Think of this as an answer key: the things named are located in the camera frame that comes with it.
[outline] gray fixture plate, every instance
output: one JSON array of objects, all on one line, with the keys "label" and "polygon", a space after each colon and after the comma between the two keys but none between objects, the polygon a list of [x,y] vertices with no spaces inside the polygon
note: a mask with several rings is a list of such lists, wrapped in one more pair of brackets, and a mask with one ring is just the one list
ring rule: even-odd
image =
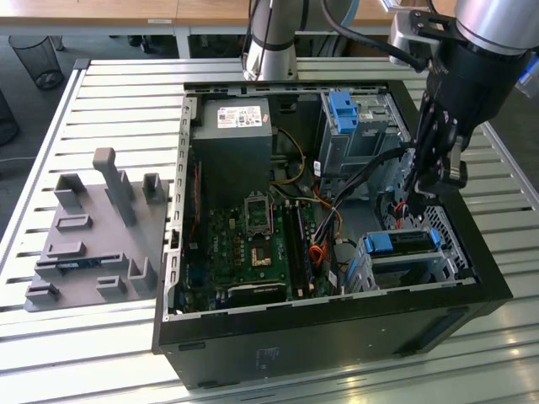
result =
[{"label": "gray fixture plate", "polygon": [[[131,183],[134,198],[131,207],[136,214],[136,224],[126,227],[117,209],[110,203],[105,193],[106,185],[88,185],[86,192],[77,195],[83,210],[79,214],[88,214],[92,218],[92,226],[89,229],[71,230],[59,232],[56,224],[62,218],[69,216],[61,205],[56,208],[56,214],[52,222],[49,235],[45,242],[45,248],[40,260],[47,260],[45,252],[51,244],[83,242],[86,246],[85,257],[99,257],[124,253],[129,263],[133,259],[139,270],[143,270],[145,258],[149,258],[152,270],[157,274],[161,265],[163,250],[163,236],[165,219],[167,216],[168,183],[161,182],[164,202],[160,204],[147,204],[142,190],[142,182]],[[66,270],[63,276],[47,276],[42,279],[37,273],[32,279],[32,288],[40,287],[51,282],[60,291],[57,300],[44,299],[36,305],[26,300],[26,311],[56,310],[76,306],[92,306],[111,302],[151,299],[155,297],[155,287],[147,291],[137,291],[127,277],[127,265],[118,265],[120,268],[103,266],[95,268],[73,268]],[[103,296],[96,289],[98,278],[120,276],[125,285],[124,293]]]}]

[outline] yellow wire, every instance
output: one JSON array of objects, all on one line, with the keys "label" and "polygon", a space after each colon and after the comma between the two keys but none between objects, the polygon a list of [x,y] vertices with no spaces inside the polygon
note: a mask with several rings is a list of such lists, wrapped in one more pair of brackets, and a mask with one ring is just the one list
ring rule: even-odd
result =
[{"label": "yellow wire", "polygon": [[279,180],[275,180],[275,181],[270,181],[269,183],[272,184],[272,185],[286,185],[288,183],[294,183],[295,181],[297,181],[298,179],[300,179],[302,177],[303,172],[305,171],[305,155],[303,154],[302,148],[297,143],[296,139],[294,139],[292,137],[292,135],[290,133],[288,133],[286,130],[279,128],[279,131],[283,132],[286,135],[286,137],[288,137],[290,139],[290,141],[292,143],[294,143],[294,146],[297,148],[297,150],[302,155],[302,167],[300,168],[300,172],[294,178],[279,179]]}]

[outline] green motherboard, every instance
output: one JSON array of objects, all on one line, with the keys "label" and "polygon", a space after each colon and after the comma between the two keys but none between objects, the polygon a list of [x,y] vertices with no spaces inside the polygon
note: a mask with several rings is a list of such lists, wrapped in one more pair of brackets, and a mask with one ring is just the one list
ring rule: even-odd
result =
[{"label": "green motherboard", "polygon": [[[287,255],[286,226],[281,205],[253,203],[230,210],[211,210],[207,232],[207,254],[204,265],[189,269],[191,311],[219,308],[225,290],[243,284],[285,284],[286,299],[298,299],[293,294]],[[316,231],[314,208],[302,204],[303,230],[310,237]],[[249,234],[248,227],[261,226],[269,217],[266,234]],[[309,297],[327,293],[327,279],[313,279],[314,291]]]}]

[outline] aluminum rail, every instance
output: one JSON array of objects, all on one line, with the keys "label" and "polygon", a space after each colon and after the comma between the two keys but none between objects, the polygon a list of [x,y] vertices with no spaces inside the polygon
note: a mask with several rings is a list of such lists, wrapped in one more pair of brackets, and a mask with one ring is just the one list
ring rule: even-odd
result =
[{"label": "aluminum rail", "polygon": [[[416,104],[425,85],[425,75],[383,59],[300,59],[298,70],[301,79],[403,80]],[[2,402],[538,400],[539,199],[489,125],[464,153],[470,180],[462,195],[515,298],[426,355],[191,392],[150,352],[155,300],[23,310],[60,173],[101,183],[93,150],[111,146],[131,181],[151,170],[173,186],[183,83],[232,80],[242,80],[241,68],[227,59],[92,61],[72,74],[0,245]]]}]

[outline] gray 3d-printed holder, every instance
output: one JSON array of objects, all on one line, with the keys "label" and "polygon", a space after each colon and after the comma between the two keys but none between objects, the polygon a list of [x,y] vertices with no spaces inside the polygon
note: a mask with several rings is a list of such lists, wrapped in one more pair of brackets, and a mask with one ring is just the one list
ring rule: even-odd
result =
[{"label": "gray 3d-printed holder", "polygon": [[60,204],[26,292],[26,311],[155,297],[168,183],[156,173],[130,183],[114,161],[111,148],[93,155],[106,185],[84,186],[75,173],[59,177]]}]

